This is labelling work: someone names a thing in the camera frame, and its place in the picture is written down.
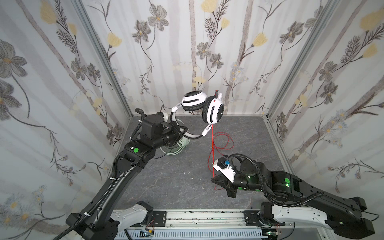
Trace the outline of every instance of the flower stem print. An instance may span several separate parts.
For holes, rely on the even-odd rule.
[[[77,40],[76,40],[76,27],[71,27],[71,31],[74,35],[74,39],[72,37],[72,34],[70,33],[70,30],[68,28],[67,24],[67,17],[64,14],[64,8],[61,6],[61,0],[55,0],[55,10],[56,14],[58,16],[58,19],[56,22],[63,28],[63,30],[58,29],[56,31],[57,36],[59,37],[59,40],[62,41],[65,46],[69,47],[72,53],[77,53],[78,48],[77,48]]]
[[[3,54],[3,55],[5,54],[4,53],[5,50],[8,51],[9,52],[8,56],[10,56],[9,54],[11,54],[12,55],[11,59],[15,60],[16,63],[22,63],[22,65],[27,64],[27,61],[24,58],[14,56],[15,55],[15,49],[11,44],[4,42],[4,41],[1,41],[0,50],[1,50],[0,54]],[[3,63],[0,66],[3,68],[3,71],[1,72],[1,77],[12,76],[12,78],[15,80],[15,82],[19,86],[21,86],[20,83],[17,81],[17,79],[12,75],[11,70],[14,71],[16,74],[19,73],[21,76],[27,76],[27,72],[24,69],[15,65],[15,63]],[[57,155],[60,156],[60,154],[58,152],[58,147],[57,147],[57,144],[59,142],[57,141],[57,139],[55,137],[56,133],[53,132],[52,130],[48,129],[45,126],[30,124],[30,123],[24,122],[24,121],[18,119],[17,117],[15,117],[9,111],[9,109],[10,108],[19,108],[22,106],[22,104],[15,97],[12,96],[13,91],[14,91],[14,88],[11,84],[0,79],[0,121],[6,121],[6,120],[10,120],[11,118],[13,118],[14,120],[18,121],[19,123],[25,124],[27,126],[40,127],[40,128],[44,128],[45,130],[47,130],[49,132],[50,143],[51,144],[53,143],[53,153],[52,153],[51,163],[53,162],[53,165],[56,166],[56,170],[61,171],[62,174],[64,176],[66,176],[66,178],[68,179],[69,184],[72,185],[73,181],[70,177],[70,174],[75,174],[76,172],[78,172],[78,170],[74,171],[74,172],[68,171],[68,166],[63,166],[62,164],[60,164],[61,161],[66,161],[68,159],[68,156],[64,156],[64,157],[61,157],[58,159]]]
[[[97,164],[97,163],[95,163],[95,162],[87,162],[87,163],[92,163],[92,164],[96,165],[96,169],[97,169],[97,171],[98,171],[99,174],[100,174],[100,178],[101,178],[101,180],[103,179],[103,177],[101,176],[100,169],[103,170],[103,175],[109,175],[109,172],[110,172],[111,169],[112,169],[112,164],[107,163],[107,162],[104,162],[104,161],[105,161],[105,158],[101,161],[100,164]]]
[[[269,108],[267,108],[267,107],[265,106],[265,97],[264,97],[264,103],[263,103],[263,105],[261,105],[261,106],[259,107],[259,109],[257,109],[257,110],[254,112],[254,114],[257,113],[258,111],[260,111],[260,109],[263,111],[264,108],[265,108],[265,109],[269,109]]]
[[[147,86],[147,83],[151,83],[151,81],[149,80],[149,74],[152,73],[152,68],[154,68],[154,65],[153,65],[152,59],[144,50],[141,40],[144,40],[145,42],[149,42],[148,35],[152,32],[149,26],[154,27],[154,32],[156,32],[156,28],[158,28],[159,31],[164,31],[164,26],[168,26],[169,23],[165,19],[165,17],[167,16],[167,11],[161,5],[155,6],[150,1],[149,3],[151,4],[149,8],[149,12],[152,14],[152,16],[148,17],[148,22],[136,20],[134,28],[137,32],[133,33],[132,37],[135,39],[135,42],[140,44],[142,51],[144,52],[146,57],[148,57],[148,59],[151,61],[151,64],[147,68],[148,69],[147,72],[140,75],[140,83],[141,83],[140,94],[143,95],[145,91],[146,93],[153,96],[154,98],[157,98],[156,95],[153,95],[150,92],[149,87]],[[155,41],[155,36],[153,38],[152,44],[147,49],[149,49],[153,45],[154,41]]]
[[[323,65],[328,61],[328,58],[332,55],[333,51],[335,50],[335,48],[337,47],[337,45],[339,44],[340,40],[342,39],[343,35],[345,34],[345,32],[347,31],[347,29],[350,27],[351,23],[353,22],[354,18],[358,15],[358,13],[360,12],[360,10],[362,9],[363,5],[365,4],[366,0],[362,0],[361,3],[358,5],[358,7],[352,12],[352,14],[350,15],[349,17],[349,20],[346,22],[346,24],[344,25],[343,29],[340,31],[339,35],[337,36],[335,42],[332,44],[332,46],[330,47],[330,49],[328,50],[327,54],[325,55],[325,57],[323,58],[323,60],[320,62],[319,66],[316,68],[316,70],[314,71],[314,73],[312,74],[312,76],[310,77],[309,79],[309,82],[308,82],[308,85],[306,85],[304,87],[304,89],[301,91],[301,93],[299,94],[299,96],[297,97],[297,100],[299,100],[299,98],[305,94],[308,90],[308,87],[311,86],[312,88],[312,85],[313,85],[313,81],[315,80],[317,74],[319,73],[319,71],[322,69]],[[292,107],[289,109],[287,115],[286,115],[286,118],[285,118],[285,121],[284,121],[284,124],[288,121],[289,119],[289,116],[291,115],[290,112],[293,111],[293,109],[297,106],[296,104],[296,101],[292,104]]]
[[[340,189],[338,186],[338,181],[340,180],[340,177],[345,178],[346,174],[349,174],[351,172],[351,170],[355,167],[356,167],[355,168],[356,169],[356,172],[355,172],[355,178],[356,179],[361,179],[361,168],[362,169],[368,169],[368,170],[365,170],[363,173],[366,173],[366,172],[379,173],[380,175],[382,174],[382,176],[380,178],[384,178],[384,172],[381,172],[379,170],[374,169],[370,165],[364,163],[361,159],[358,161],[355,158],[355,161],[356,161],[356,163],[347,162],[346,165],[341,165],[340,167],[328,167],[329,171],[337,171],[338,172],[338,174],[336,175],[336,183],[335,183],[335,191],[337,193],[340,193]]]
[[[116,36],[116,35],[112,32],[112,30],[111,30],[111,28],[109,27],[108,22],[107,22],[107,17],[108,17],[109,7],[110,7],[110,5],[111,5],[111,1],[112,1],[112,0],[109,0],[107,6],[106,6],[105,8],[104,8],[103,5],[100,3],[101,10],[100,10],[99,8],[97,8],[97,7],[88,5],[89,7],[93,8],[93,9],[96,9],[96,10],[98,10],[99,12],[101,12],[101,14],[102,14],[103,17],[104,17],[105,24],[107,25],[107,27],[108,27],[108,29],[109,29],[109,31],[110,31],[110,33],[108,33],[108,38],[107,38],[107,41],[108,41],[108,50],[105,51],[105,48],[104,48],[104,51],[105,51],[105,53],[106,53],[106,55],[107,55],[109,61],[111,60],[111,57],[116,53],[116,51],[114,51],[113,53],[109,54],[109,50],[110,50],[111,48],[113,48],[113,47],[118,47],[118,46],[120,46],[120,44],[121,44],[121,39],[120,39],[118,36]]]
[[[283,47],[284,47],[284,43],[285,43],[286,41],[288,41],[288,43],[293,43],[295,37],[298,36],[298,35],[300,35],[300,34],[302,34],[302,32],[303,32],[303,28],[305,27],[305,28],[307,28],[307,30],[304,32],[304,34],[301,36],[301,38],[300,38],[295,44],[293,44],[293,45],[290,46],[289,48],[286,48],[284,51],[286,51],[286,50],[288,50],[288,49],[294,47],[297,43],[299,43],[299,42],[303,39],[303,37],[306,35],[306,33],[307,33],[310,29],[312,29],[312,27],[315,25],[315,23],[316,23],[318,17],[320,16],[320,13],[321,13],[322,9],[323,9],[323,6],[321,5],[321,0],[320,0],[320,7],[319,7],[318,9],[315,10],[315,12],[314,12],[314,18],[309,18],[309,19],[306,21],[305,25],[304,25],[304,23],[300,23],[300,22],[296,22],[296,21],[295,21],[295,22],[288,28],[288,33],[286,33],[286,34],[281,34],[281,35],[280,35],[280,43],[281,43],[281,48],[280,48],[280,59],[281,59],[281,61],[280,61],[280,64],[278,64],[277,66],[275,66],[274,68],[272,68],[271,71],[269,71],[269,72],[267,72],[267,73],[264,73],[264,74],[262,74],[261,76],[259,76],[258,79],[256,80],[256,84],[255,84],[255,86],[254,86],[253,89],[249,92],[249,94],[252,94],[253,92],[255,92],[256,94],[258,94],[259,97],[263,97],[263,95],[260,94],[260,89],[261,89],[262,81],[263,81],[263,83],[267,83],[267,78],[268,78],[269,76],[271,76],[272,74],[274,74],[274,73],[277,71],[277,69],[279,69],[279,68],[281,67],[281,64],[282,64],[282,62],[283,62]],[[260,33],[259,35],[258,35],[258,37],[259,37],[260,39],[258,40],[258,39],[257,39],[258,37],[256,37],[256,39],[255,39],[253,45],[260,45],[263,41],[266,41],[266,39],[263,40],[263,38],[264,38],[263,33]]]
[[[108,22],[107,22],[107,16],[108,16],[108,13],[109,13],[109,6],[111,5],[111,1],[112,1],[112,0],[109,0],[109,1],[108,1],[106,10],[104,9],[104,7],[103,7],[103,5],[102,5],[101,3],[100,3],[101,10],[98,9],[97,7],[90,6],[90,5],[88,5],[88,7],[91,7],[91,8],[93,8],[93,9],[96,9],[96,10],[98,10],[99,12],[101,12],[101,14],[102,14],[103,17],[104,17],[105,24],[107,25],[109,31],[112,33],[111,28],[109,27]]]
[[[12,194],[6,201],[0,204],[0,227],[14,227],[26,229],[22,233],[6,239],[19,239],[24,237],[27,239],[32,230],[42,231],[43,227],[52,228],[54,225],[45,221],[54,220],[63,217],[65,214],[56,217],[46,217],[43,213],[44,191],[47,189],[45,185],[33,191],[29,196],[23,194]]]
[[[147,50],[152,47],[153,43],[155,42],[156,37],[156,26],[159,29],[159,31],[164,31],[164,26],[168,26],[169,23],[165,19],[167,16],[167,11],[161,6],[158,5],[157,7],[151,3],[151,7],[149,8],[149,12],[153,15],[148,17],[148,23],[150,26],[154,27],[153,30],[153,41],[151,45],[147,48]]]
[[[221,22],[221,28],[218,31],[218,23],[220,22],[222,17],[227,13],[229,1],[230,0],[222,0],[216,11],[215,11],[216,4],[213,4],[214,1],[207,0],[201,5],[201,8],[203,9],[203,11],[210,12],[214,16],[214,20],[208,17],[204,21],[204,28],[208,34],[207,38],[211,40],[211,43],[209,44],[208,47],[212,45],[215,38],[217,37],[217,35],[219,35],[219,33],[223,30],[223,28],[226,28],[229,25],[229,20],[227,20],[226,18],[223,18],[223,21]]]
[[[348,110],[339,110],[336,115],[332,117],[323,127],[318,127],[316,129],[316,133],[308,138],[307,141],[300,147],[299,153],[305,152],[305,150],[317,140],[321,139],[324,135],[328,135],[329,137],[334,137],[336,133],[339,131],[342,132],[346,129],[347,124],[346,120],[351,118],[356,114],[368,114],[377,116],[377,113],[373,113],[372,110],[375,107],[384,108],[384,102],[378,104],[369,104],[374,97],[379,94],[382,90],[384,90],[384,76],[378,81],[376,85],[374,85],[368,92],[366,92],[360,99]],[[340,139],[329,139],[329,143],[332,145],[336,145],[337,147],[342,147]],[[291,158],[291,162],[297,160],[299,155],[294,155]]]
[[[25,96],[26,101],[27,101],[27,104],[28,104],[27,118],[29,118],[31,106],[29,103],[28,96],[27,96],[24,88],[20,85],[19,81],[17,81],[15,76],[12,74],[12,72],[14,72],[19,77],[25,77],[27,75],[27,72],[21,66],[26,65],[27,61],[23,57],[15,56],[15,48],[10,43],[2,41],[1,39],[0,39],[0,59],[1,59],[1,61],[0,61],[0,77],[1,78],[9,78],[10,76],[12,76],[13,80],[20,87],[20,89],[23,91],[24,96]]]
[[[318,93],[323,86],[324,82],[328,82],[326,86],[324,86],[324,92],[320,95],[322,98],[326,98],[324,100],[324,104],[328,104],[332,102],[331,95],[335,94],[335,91],[337,89],[337,86],[335,86],[334,83],[331,82],[333,79],[332,73],[336,72],[337,70],[345,67],[351,62],[357,61],[362,58],[370,58],[374,56],[377,53],[377,47],[375,43],[372,43],[374,40],[379,40],[384,35],[384,23],[379,25],[374,30],[366,30],[364,34],[364,39],[361,41],[360,36],[353,36],[353,38],[348,42],[347,47],[345,49],[344,55],[340,59],[340,67],[338,67],[337,64],[333,64],[333,61],[329,61],[324,65],[324,69],[321,69],[319,73],[321,74],[319,77],[320,81],[323,81],[317,90],[315,102],[317,103],[317,96]],[[361,52],[361,50],[366,47],[367,45],[370,45],[364,53],[357,57],[358,54]]]
[[[209,48],[215,41],[216,37],[220,34],[220,32],[229,26],[230,21],[223,16],[227,13],[227,9],[229,7],[230,0],[222,0],[221,3],[216,8],[217,0],[205,0],[201,4],[201,9],[204,12],[211,13],[213,15],[212,19],[211,17],[207,17],[204,20],[204,28],[207,32],[207,38],[210,40],[209,42],[201,42],[197,45],[197,52],[196,55],[200,56],[201,60],[204,60],[205,58],[205,65],[207,66],[207,70],[210,73],[213,73],[213,75],[208,79],[211,80],[215,74],[217,73],[217,70],[220,69],[223,66],[223,62],[221,62],[221,55],[220,53],[212,53]],[[211,66],[208,66],[208,57],[210,57],[209,61],[212,63]],[[210,68],[216,67],[215,72],[211,71]]]
[[[276,11],[276,9],[277,9],[278,7],[280,7],[280,5],[281,5],[283,2],[285,2],[285,0],[282,1],[281,3],[279,3],[279,4],[273,9],[273,11],[272,11],[273,1],[270,1],[269,4],[271,5],[271,7],[269,8],[269,11],[268,11],[268,12],[267,12],[267,10],[266,10],[265,8],[263,8],[263,7],[261,7],[261,6],[258,6],[259,8],[263,9],[263,10],[265,11],[265,13],[266,13],[266,17],[265,17],[265,19],[264,19],[264,23],[263,23],[263,30],[262,30],[262,33],[264,33],[264,25],[265,25],[266,20],[267,20],[270,16],[272,16],[272,14]]]

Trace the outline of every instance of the headphone ear cup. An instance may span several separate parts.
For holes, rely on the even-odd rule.
[[[205,103],[204,103],[204,106],[203,106],[203,114],[202,114],[202,117],[203,117],[203,121],[205,123],[208,123],[208,120],[207,120],[207,112],[208,112],[208,108],[209,108],[209,105],[211,104],[212,100],[215,98],[215,96],[209,96]]]
[[[203,106],[204,106],[204,103],[205,102],[202,102],[202,103],[200,103],[199,105],[196,105],[196,106],[183,106],[183,109],[184,109],[184,111],[188,111],[188,112],[196,111],[196,110],[202,109]]]

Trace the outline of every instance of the wire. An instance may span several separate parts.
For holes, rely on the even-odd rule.
[[[347,205],[347,204],[345,204],[344,202],[340,202],[339,200],[337,200],[337,199],[334,199],[333,197],[331,197],[331,196],[328,196],[328,195],[324,195],[324,197],[329,197],[330,199],[333,199],[333,200],[335,200],[336,202],[339,202],[339,203],[341,203],[341,204],[343,204],[343,205],[345,205],[345,206],[347,206],[347,207],[351,207],[351,206],[349,206],[349,205]],[[367,213],[367,214],[372,214],[372,215],[376,215],[377,217],[375,218],[375,219],[373,219],[373,220],[370,220],[371,222],[373,222],[374,220],[376,220],[376,219],[378,219],[379,217],[380,217],[380,215],[379,214],[374,214],[374,213],[371,213],[371,212],[366,212],[366,211],[363,211],[363,210],[360,210],[360,209],[354,209],[354,210],[357,210],[357,211],[359,211],[359,212],[365,212],[365,213]]]
[[[372,215],[376,215],[377,217],[374,219],[374,220],[376,220],[376,219],[378,219],[379,218],[379,214],[373,214],[373,213],[371,213],[371,212],[366,212],[366,211],[362,211],[362,212],[365,212],[365,213],[367,213],[367,214],[372,214]]]
[[[214,126],[213,124],[211,125],[212,126],[212,175],[213,177],[215,178],[215,173],[214,173],[214,168],[213,168],[213,165],[214,165],[214,160],[215,160],[215,157],[214,157]]]
[[[216,144],[215,144],[215,139],[216,139],[218,136],[226,136],[226,137],[228,138],[228,139],[227,139],[227,143],[225,144],[224,147],[217,147],[217,146],[216,146]],[[229,140],[232,141],[232,146],[231,146],[230,148],[227,148],[228,143],[229,143]],[[219,149],[229,150],[229,149],[232,149],[234,146],[235,146],[235,142],[233,141],[233,139],[231,138],[231,136],[230,136],[228,133],[226,133],[226,132],[216,132],[216,133],[214,133],[214,126],[212,125],[212,150],[211,150],[211,152],[210,152],[210,154],[209,154],[209,156],[208,156],[208,162],[207,162],[207,164],[208,164],[208,169],[209,169],[209,171],[212,172],[213,178],[215,178],[215,173],[214,173],[214,168],[213,168],[213,164],[214,164],[214,162],[215,162],[214,150],[216,149],[217,152],[220,153]],[[209,160],[210,160],[210,158],[211,158],[211,154],[212,154],[212,170],[211,170],[211,168],[210,168],[210,166],[209,166]],[[216,189],[216,187],[217,187],[217,184],[216,184],[216,186],[215,186],[215,191],[224,189],[224,188]]]
[[[167,155],[168,153],[170,153],[172,151],[172,147],[170,148],[169,152],[166,152],[164,153],[163,155],[161,155],[160,157],[153,157],[154,159],[159,159],[159,158],[162,158],[164,157],[165,155]]]
[[[124,229],[125,235],[127,235],[128,240],[133,240],[130,235],[128,234],[127,229]]]
[[[208,169],[209,169],[210,172],[214,172],[213,168],[212,168],[212,170],[211,170],[211,167],[210,167],[210,164],[209,164],[209,161],[210,161],[210,159],[211,159],[211,154],[213,153],[213,150],[216,150],[220,155],[222,155],[222,156],[226,156],[226,157],[227,157],[227,155],[222,154],[222,153],[219,151],[219,149],[220,149],[220,150],[221,150],[221,149],[222,149],[222,150],[230,150],[230,149],[232,149],[232,148],[235,146],[235,142],[233,141],[233,139],[231,138],[231,136],[230,136],[228,133],[226,133],[226,132],[216,132],[216,133],[214,133],[213,135],[214,135],[214,137],[213,137],[213,148],[212,148],[212,150],[211,150],[211,152],[210,152],[210,154],[209,154],[209,156],[208,156],[208,162],[207,162]],[[216,140],[216,138],[217,138],[218,136],[226,136],[226,137],[227,137],[227,143],[225,144],[224,147],[218,147],[218,146],[215,144],[215,140]],[[228,144],[229,144],[229,141],[232,142],[232,146],[227,148],[227,146],[228,146]]]
[[[295,230],[295,223],[293,223],[293,229],[292,229],[291,233],[290,233],[288,236],[283,237],[283,238],[280,239],[280,240],[286,239],[287,237],[291,236],[294,230]]]
[[[277,225],[276,231],[279,231],[280,234],[281,234],[281,228],[280,228],[280,225],[279,225],[278,223],[277,223],[276,225]]]

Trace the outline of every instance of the gray stone floor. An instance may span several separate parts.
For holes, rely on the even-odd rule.
[[[129,142],[138,119],[134,117],[129,124],[122,147]],[[194,134],[206,127],[198,116],[180,119]],[[226,132],[235,142],[235,147],[223,150],[223,154],[242,153],[263,162],[269,170],[283,170],[262,117],[223,117],[214,125],[214,132]],[[210,131],[206,137],[191,140],[178,155],[152,159],[132,181],[115,208],[129,208],[141,200],[155,209],[259,208],[266,201],[261,193],[238,190],[236,198],[229,198],[225,190],[214,190],[215,185],[210,181],[212,172],[207,166],[212,149],[211,134]],[[226,141],[226,137],[220,136],[215,144],[224,146]],[[162,154],[157,150],[156,156]],[[218,156],[221,155],[215,152],[215,159]]]

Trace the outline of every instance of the headphones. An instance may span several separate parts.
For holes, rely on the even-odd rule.
[[[185,111],[196,111],[203,109],[202,117],[208,126],[203,130],[200,135],[191,134],[186,132],[184,136],[189,139],[198,139],[205,136],[211,129],[212,125],[218,123],[223,116],[224,104],[221,101],[222,94],[216,90],[214,96],[209,96],[202,91],[192,91],[184,94],[180,103],[172,108],[171,120],[176,121],[176,111],[182,106]]]

